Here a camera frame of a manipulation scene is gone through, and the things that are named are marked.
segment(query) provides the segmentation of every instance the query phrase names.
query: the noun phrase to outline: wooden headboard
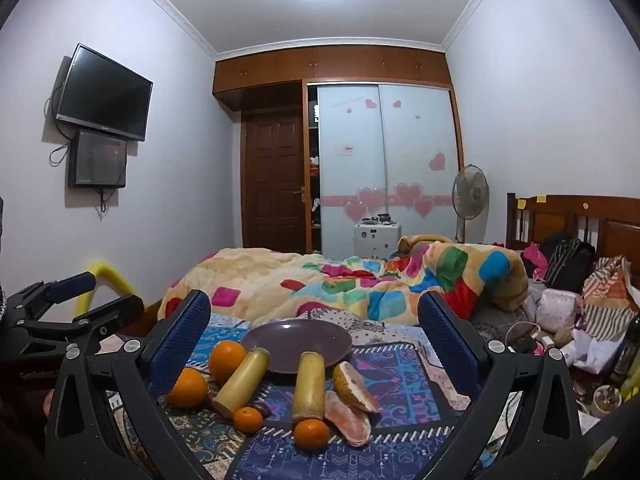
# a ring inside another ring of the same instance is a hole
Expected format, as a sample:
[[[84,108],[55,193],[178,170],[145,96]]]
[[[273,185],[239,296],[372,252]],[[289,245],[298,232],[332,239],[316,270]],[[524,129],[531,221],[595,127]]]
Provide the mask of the wooden headboard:
[[[507,193],[505,247],[524,249],[558,231],[589,242],[598,256],[624,254],[631,262],[631,281],[640,286],[640,198],[546,195],[518,199],[515,193]]]

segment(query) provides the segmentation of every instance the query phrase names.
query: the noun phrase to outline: silver bolt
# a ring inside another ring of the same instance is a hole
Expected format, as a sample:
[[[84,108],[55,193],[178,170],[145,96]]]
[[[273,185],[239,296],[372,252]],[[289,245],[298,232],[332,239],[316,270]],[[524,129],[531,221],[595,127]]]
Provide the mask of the silver bolt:
[[[502,352],[504,352],[504,344],[497,339],[493,339],[489,341],[489,350],[491,350],[491,352],[501,354]]]
[[[564,356],[562,355],[562,352],[559,351],[557,348],[549,349],[549,357],[551,357],[552,359],[555,359],[556,361],[559,361],[560,359],[564,358]]]
[[[140,346],[142,346],[140,344],[140,341],[138,341],[137,339],[132,339],[131,341],[127,341],[126,343],[124,343],[124,351],[135,352],[140,348]]]
[[[75,359],[79,355],[80,355],[80,349],[77,346],[74,346],[73,348],[70,348],[69,350],[66,351],[67,359]]]

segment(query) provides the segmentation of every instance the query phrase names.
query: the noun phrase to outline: round plate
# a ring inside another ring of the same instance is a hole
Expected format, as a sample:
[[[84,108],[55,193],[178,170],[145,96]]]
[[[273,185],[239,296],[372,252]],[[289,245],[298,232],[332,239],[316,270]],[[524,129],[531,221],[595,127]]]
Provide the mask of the round plate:
[[[295,374],[302,352],[318,352],[324,366],[336,364],[351,351],[351,335],[341,326],[321,319],[279,319],[249,332],[242,338],[249,351],[257,346],[271,354],[269,370]]]

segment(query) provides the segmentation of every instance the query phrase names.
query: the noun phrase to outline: crown molding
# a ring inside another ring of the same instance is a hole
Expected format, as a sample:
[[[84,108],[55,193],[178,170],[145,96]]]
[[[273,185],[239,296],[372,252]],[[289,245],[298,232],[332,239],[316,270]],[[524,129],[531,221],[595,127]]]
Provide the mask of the crown molding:
[[[237,48],[235,50],[227,50],[218,53],[218,59],[228,59],[230,57],[247,56],[248,54],[256,54],[258,52],[266,52],[268,50],[280,50],[283,48],[296,48],[299,46],[321,46],[335,44],[353,44],[353,45],[386,45],[386,46],[406,46],[410,48],[420,48],[423,50],[435,50],[436,52],[444,52],[442,45],[436,43],[425,43],[423,41],[411,40],[394,40],[393,38],[307,38],[306,40],[278,41],[276,43],[265,43],[262,45],[248,46],[245,48]]]
[[[191,25],[191,22],[185,18],[182,13],[174,7],[169,0],[153,0],[158,7],[160,7],[164,12],[167,13],[175,23],[180,25],[182,30],[184,30],[193,41],[195,41],[204,52],[209,55],[209,57],[213,60],[218,59],[218,53],[215,49],[209,44],[209,41],[205,40],[204,36],[200,34],[196,28]]]
[[[465,8],[462,10],[460,15],[458,16],[458,19],[451,27],[451,30],[445,36],[444,41],[442,42],[442,45],[440,46],[443,52],[446,52],[449,49],[449,47],[451,46],[453,41],[456,39],[460,31],[465,27],[466,22],[468,22],[469,18],[471,18],[473,13],[476,12],[476,9],[480,5],[480,3],[482,3],[482,0],[468,1]]]

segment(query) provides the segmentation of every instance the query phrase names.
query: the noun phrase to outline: bottle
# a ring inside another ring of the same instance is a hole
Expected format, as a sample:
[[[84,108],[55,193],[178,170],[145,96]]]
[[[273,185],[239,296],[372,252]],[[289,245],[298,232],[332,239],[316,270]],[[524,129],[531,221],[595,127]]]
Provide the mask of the bottle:
[[[626,374],[638,353],[638,348],[640,348],[640,314],[636,314],[629,323],[629,328],[626,329],[622,352],[620,352],[620,357],[618,357],[610,376],[611,384],[620,387],[625,382]]]

